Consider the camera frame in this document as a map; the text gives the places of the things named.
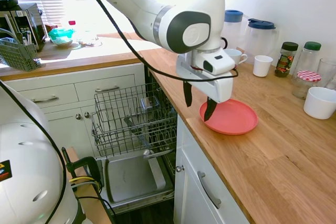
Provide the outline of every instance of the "plastic pitcher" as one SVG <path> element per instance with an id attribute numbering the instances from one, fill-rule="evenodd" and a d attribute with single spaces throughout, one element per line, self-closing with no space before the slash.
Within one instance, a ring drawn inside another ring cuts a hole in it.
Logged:
<path id="1" fill-rule="evenodd" d="M 249 18 L 239 10 L 226 10 L 221 36 L 227 39 L 227 48 L 241 47 Z"/>
<path id="2" fill-rule="evenodd" d="M 245 31 L 245 54 L 247 63 L 254 63 L 256 55 L 269 56 L 275 49 L 279 32 L 274 23 L 251 18 Z"/>

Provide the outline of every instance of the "white cup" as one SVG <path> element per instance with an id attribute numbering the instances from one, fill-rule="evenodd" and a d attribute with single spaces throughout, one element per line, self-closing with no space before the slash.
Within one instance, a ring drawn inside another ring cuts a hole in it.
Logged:
<path id="1" fill-rule="evenodd" d="M 310 88 L 303 110 L 312 118 L 328 119 L 336 110 L 336 90 Z"/>
<path id="2" fill-rule="evenodd" d="M 237 49 L 224 49 L 224 51 L 235 61 L 236 66 L 247 60 L 247 55 Z"/>
<path id="3" fill-rule="evenodd" d="M 258 77 L 265 77 L 268 74 L 272 61 L 273 59 L 266 55 L 257 55 L 254 57 L 253 74 Z"/>

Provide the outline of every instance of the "kitchen floor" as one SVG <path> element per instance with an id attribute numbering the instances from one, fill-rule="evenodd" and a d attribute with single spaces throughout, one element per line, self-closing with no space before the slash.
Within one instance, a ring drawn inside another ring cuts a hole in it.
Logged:
<path id="1" fill-rule="evenodd" d="M 118 224 L 174 224 L 174 199 L 117 215 Z"/>

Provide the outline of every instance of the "pink plate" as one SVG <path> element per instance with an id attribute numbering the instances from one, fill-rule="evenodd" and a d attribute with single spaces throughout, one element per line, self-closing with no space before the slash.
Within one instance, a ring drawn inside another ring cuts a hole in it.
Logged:
<path id="1" fill-rule="evenodd" d="M 207 103 L 200 108 L 200 116 L 204 121 Z M 237 100 L 229 99 L 217 104 L 210 117 L 204 122 L 213 131 L 226 135 L 242 135 L 253 130 L 258 123 L 258 116 L 248 105 Z"/>

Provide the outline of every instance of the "kitchen counter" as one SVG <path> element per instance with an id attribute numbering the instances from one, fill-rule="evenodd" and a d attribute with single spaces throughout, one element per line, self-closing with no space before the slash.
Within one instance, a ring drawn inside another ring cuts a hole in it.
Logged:
<path id="1" fill-rule="evenodd" d="M 175 74 L 176 54 L 142 52 L 157 69 Z M 253 66 L 239 65 L 233 99 L 257 113 L 257 127 L 241 136 L 205 126 L 199 108 L 206 96 L 193 87 L 187 108 L 182 83 L 154 74 L 184 123 L 251 223 L 336 223 L 336 114 L 317 120 L 291 94 L 290 78 L 272 72 L 259 78 Z"/>
<path id="2" fill-rule="evenodd" d="M 159 48 L 151 42 L 141 41 L 135 33 L 124 33 L 124 35 L 130 39 L 130 43 L 140 55 L 140 51 Z M 38 53 L 41 68 L 24 72 L 0 64 L 0 79 L 9 81 L 140 62 L 118 34 L 99 35 L 98 37 L 102 45 L 92 48 L 80 47 L 73 43 L 70 48 L 61 49 L 47 41 Z"/>

